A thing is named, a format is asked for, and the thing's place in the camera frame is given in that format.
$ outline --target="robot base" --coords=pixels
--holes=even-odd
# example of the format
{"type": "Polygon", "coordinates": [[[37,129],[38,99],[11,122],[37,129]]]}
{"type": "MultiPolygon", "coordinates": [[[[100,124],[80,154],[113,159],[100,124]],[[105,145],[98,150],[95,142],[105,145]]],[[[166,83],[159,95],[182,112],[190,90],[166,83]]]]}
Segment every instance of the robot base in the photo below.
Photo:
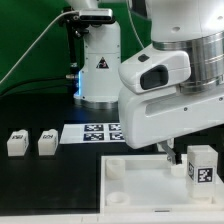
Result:
{"type": "Polygon", "coordinates": [[[87,101],[84,99],[77,99],[74,98],[74,103],[79,106],[96,109],[96,110],[109,110],[114,109],[118,107],[118,102],[93,102],[93,101],[87,101]]]}

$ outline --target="white box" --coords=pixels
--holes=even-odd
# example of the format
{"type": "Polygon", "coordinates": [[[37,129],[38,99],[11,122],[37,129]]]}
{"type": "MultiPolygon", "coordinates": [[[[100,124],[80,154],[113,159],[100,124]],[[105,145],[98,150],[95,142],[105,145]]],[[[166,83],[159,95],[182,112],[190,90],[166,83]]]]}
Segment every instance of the white box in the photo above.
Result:
{"type": "Polygon", "coordinates": [[[28,145],[28,131],[14,131],[7,141],[8,156],[24,156],[28,145]]]}
{"type": "Polygon", "coordinates": [[[38,141],[38,150],[40,156],[52,156],[58,146],[58,131],[51,129],[44,131],[38,141]]]}
{"type": "Polygon", "coordinates": [[[188,147],[186,184],[192,198],[214,197],[217,162],[218,153],[210,146],[188,147]]]}

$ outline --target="white tray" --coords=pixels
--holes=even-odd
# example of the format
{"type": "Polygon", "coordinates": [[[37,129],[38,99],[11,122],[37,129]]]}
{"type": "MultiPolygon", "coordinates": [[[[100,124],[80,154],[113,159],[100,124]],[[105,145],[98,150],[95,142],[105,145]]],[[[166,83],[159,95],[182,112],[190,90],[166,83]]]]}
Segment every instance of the white tray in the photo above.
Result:
{"type": "MultiPolygon", "coordinates": [[[[186,173],[185,161],[180,168],[186,173]]],[[[175,177],[167,155],[104,156],[101,162],[101,214],[127,212],[183,212],[224,210],[224,184],[216,178],[216,194],[211,200],[195,201],[188,196],[184,174],[175,177]],[[111,158],[125,160],[126,171],[122,179],[110,179],[106,175],[106,161],[111,158]],[[113,192],[122,192],[129,201],[107,205],[107,197],[113,192]]]]}

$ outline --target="black and white pattern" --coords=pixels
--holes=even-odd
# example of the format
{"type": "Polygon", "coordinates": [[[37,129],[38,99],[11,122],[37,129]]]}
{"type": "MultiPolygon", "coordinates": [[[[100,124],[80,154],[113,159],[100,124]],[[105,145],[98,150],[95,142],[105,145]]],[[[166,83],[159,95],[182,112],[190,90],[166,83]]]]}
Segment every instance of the black and white pattern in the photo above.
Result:
{"type": "Polygon", "coordinates": [[[109,124],[109,131],[121,131],[120,124],[109,124]]]}
{"type": "Polygon", "coordinates": [[[188,175],[192,180],[194,180],[194,167],[190,162],[188,166],[188,175]]]}
{"type": "Polygon", "coordinates": [[[102,124],[87,124],[85,125],[84,131],[104,131],[102,124]]]}
{"type": "Polygon", "coordinates": [[[110,133],[111,141],[124,140],[123,134],[121,132],[112,132],[110,133]]]}
{"type": "Polygon", "coordinates": [[[213,169],[203,168],[198,169],[198,183],[208,183],[213,181],[213,169]]]}
{"type": "Polygon", "coordinates": [[[103,141],[104,134],[103,133],[85,133],[83,137],[83,141],[103,141]]]}

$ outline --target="green background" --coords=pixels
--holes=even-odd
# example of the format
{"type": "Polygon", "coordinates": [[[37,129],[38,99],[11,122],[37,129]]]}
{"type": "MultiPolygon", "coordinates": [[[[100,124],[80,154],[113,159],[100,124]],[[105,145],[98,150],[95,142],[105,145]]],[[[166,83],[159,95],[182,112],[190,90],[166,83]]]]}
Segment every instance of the green background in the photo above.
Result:
{"type": "MultiPolygon", "coordinates": [[[[68,6],[64,0],[5,0],[0,4],[0,79],[17,62],[21,55],[57,17],[63,7],[68,6]]],[[[132,31],[125,3],[101,4],[100,7],[111,8],[121,27],[121,59],[137,53],[141,48],[132,31]]],[[[144,46],[150,43],[151,23],[132,15],[137,32],[144,46]]],[[[76,41],[79,66],[83,64],[82,41],[76,41]]],[[[9,86],[34,78],[64,76],[69,73],[69,55],[66,29],[56,23],[43,39],[33,48],[24,61],[11,76],[0,85],[0,93],[9,86]]],[[[34,83],[16,88],[21,91],[42,88],[64,81],[34,83]]],[[[66,89],[53,88],[39,92],[64,92],[66,89]]]]}

